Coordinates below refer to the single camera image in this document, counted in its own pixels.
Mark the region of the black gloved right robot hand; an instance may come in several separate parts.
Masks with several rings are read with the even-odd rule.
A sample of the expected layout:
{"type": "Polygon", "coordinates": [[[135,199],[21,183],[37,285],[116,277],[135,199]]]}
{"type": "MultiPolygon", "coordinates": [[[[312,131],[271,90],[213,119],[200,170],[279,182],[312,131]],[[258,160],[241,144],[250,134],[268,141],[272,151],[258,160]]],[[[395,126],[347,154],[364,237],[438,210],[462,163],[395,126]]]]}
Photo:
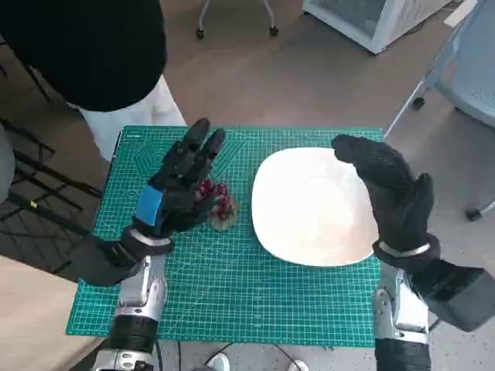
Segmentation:
{"type": "Polygon", "coordinates": [[[414,175],[402,154],[383,142],[339,134],[332,146],[337,159],[351,164],[367,188],[379,241],[399,254],[426,245],[432,177],[414,175]]]}

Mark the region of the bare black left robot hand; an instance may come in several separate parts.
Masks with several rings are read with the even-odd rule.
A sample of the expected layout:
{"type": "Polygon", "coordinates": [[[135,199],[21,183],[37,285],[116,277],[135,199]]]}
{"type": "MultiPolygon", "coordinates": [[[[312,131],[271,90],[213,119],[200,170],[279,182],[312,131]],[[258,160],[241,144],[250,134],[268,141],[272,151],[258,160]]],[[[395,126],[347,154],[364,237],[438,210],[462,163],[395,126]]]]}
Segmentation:
{"type": "Polygon", "coordinates": [[[176,141],[138,198],[131,228],[150,238],[166,238],[205,222],[221,209],[227,194],[207,180],[223,147],[226,132],[209,133],[210,121],[199,119],[176,141]]]}

